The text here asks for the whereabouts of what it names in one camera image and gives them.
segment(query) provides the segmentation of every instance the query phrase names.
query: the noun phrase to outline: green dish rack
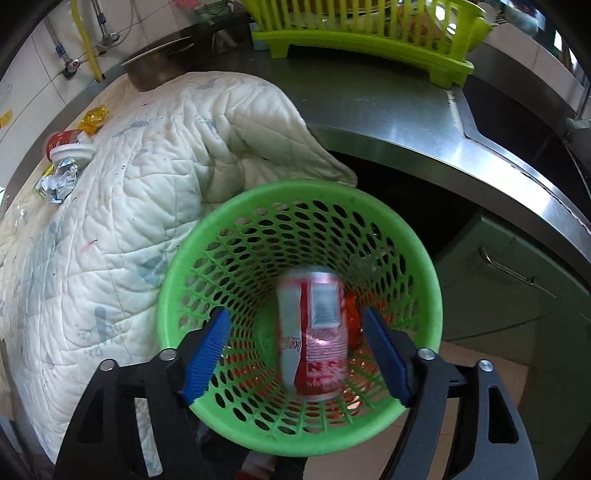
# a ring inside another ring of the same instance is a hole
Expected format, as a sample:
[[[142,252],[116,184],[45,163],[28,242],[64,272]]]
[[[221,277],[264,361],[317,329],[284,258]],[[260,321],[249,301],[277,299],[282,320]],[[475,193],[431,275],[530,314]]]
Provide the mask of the green dish rack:
[[[431,83],[464,85],[474,65],[466,53],[493,28],[468,0],[244,0],[259,25],[254,40],[271,57],[290,45],[368,53],[429,72]]]

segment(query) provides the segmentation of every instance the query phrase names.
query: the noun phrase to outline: orange object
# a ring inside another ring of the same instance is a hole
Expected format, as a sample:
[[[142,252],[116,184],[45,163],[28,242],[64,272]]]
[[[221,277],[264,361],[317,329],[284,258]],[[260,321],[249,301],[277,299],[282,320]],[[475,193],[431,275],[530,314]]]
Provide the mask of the orange object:
[[[349,333],[349,349],[356,349],[361,340],[361,316],[357,308],[357,292],[345,293],[345,315]]]

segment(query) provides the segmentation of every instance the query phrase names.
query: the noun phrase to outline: wall tile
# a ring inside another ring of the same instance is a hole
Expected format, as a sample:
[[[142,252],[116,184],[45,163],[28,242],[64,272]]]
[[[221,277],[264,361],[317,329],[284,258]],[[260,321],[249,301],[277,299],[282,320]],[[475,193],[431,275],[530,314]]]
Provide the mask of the wall tile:
[[[124,37],[127,32],[128,30],[121,32],[121,37]],[[127,60],[136,51],[144,48],[147,44],[148,40],[144,33],[144,29],[142,28],[141,24],[135,24],[133,27],[131,27],[129,36],[127,36],[121,45],[110,49],[107,53],[98,57],[101,70],[106,72],[114,65]]]
[[[556,57],[540,46],[533,72],[558,93],[575,111],[583,97],[583,86]]]
[[[134,0],[134,3],[139,19],[143,20],[168,5],[168,0]]]
[[[538,43],[510,23],[495,27],[486,38],[486,42],[530,70],[533,68],[538,53]]]
[[[179,30],[190,27],[197,21],[197,15],[195,15],[195,12],[185,10],[173,2],[171,2],[170,6],[173,9],[174,18],[177,21],[177,27]]]
[[[49,83],[32,38],[28,38],[0,80],[0,117],[12,111],[12,119],[0,127],[0,140],[12,128],[21,112]]]
[[[169,4],[142,20],[142,28],[148,39],[148,44],[178,30],[173,10]]]
[[[0,186],[8,184],[31,144],[64,106],[65,103],[50,83],[15,120],[10,134],[0,141]]]
[[[53,79],[53,85],[57,93],[60,94],[61,99],[66,103],[70,103],[76,95],[94,81],[95,76],[90,69],[90,64],[85,62],[80,65],[80,68],[78,68],[78,71],[71,79],[67,79],[60,74]]]
[[[135,10],[132,0],[100,0],[100,5],[103,8],[103,13],[107,20],[107,27],[111,32],[122,32],[123,30],[127,30],[130,25],[135,25],[139,22],[138,13]],[[92,16],[92,28],[95,32],[94,38],[96,41],[99,41],[102,38],[100,27],[96,21],[94,12]]]

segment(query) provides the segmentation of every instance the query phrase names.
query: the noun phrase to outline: crumpled aluminum foil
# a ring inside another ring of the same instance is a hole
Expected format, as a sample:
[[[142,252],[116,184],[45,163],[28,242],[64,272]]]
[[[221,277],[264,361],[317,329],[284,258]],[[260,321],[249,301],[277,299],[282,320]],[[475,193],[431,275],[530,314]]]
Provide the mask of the crumpled aluminum foil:
[[[59,163],[53,174],[37,182],[37,189],[45,194],[49,203],[63,203],[74,190],[77,176],[76,160],[67,157]]]

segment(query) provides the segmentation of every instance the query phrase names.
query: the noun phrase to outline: blanket stain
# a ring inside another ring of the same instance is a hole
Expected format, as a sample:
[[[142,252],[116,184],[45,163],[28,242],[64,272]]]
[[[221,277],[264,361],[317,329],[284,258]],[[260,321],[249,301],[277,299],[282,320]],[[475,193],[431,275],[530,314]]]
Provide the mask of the blanket stain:
[[[207,81],[207,83],[204,83],[203,85],[199,85],[197,87],[197,90],[209,90],[209,89],[212,89],[213,86],[216,83],[216,80],[219,80],[219,79],[220,79],[220,77],[215,77],[214,79],[210,79],[210,80]]]
[[[95,307],[96,331],[101,343],[105,343],[107,337],[107,309],[102,306]]]
[[[47,352],[45,352],[45,363],[47,364],[47,368],[49,370],[53,370],[56,367],[55,363],[53,363],[53,360]]]
[[[134,128],[147,127],[149,124],[150,124],[150,122],[146,121],[146,120],[139,120],[139,121],[133,122],[130,126],[124,128],[120,132],[117,132],[115,135],[113,135],[113,138],[121,137],[125,132],[127,132],[127,130],[133,130]]]
[[[168,262],[162,255],[156,255],[138,265],[138,275],[150,285],[158,286],[162,282],[162,274],[166,272]]]
[[[203,123],[209,127],[209,130],[211,133],[213,133],[214,137],[220,138],[220,134],[217,132],[216,123],[214,120],[204,120]]]

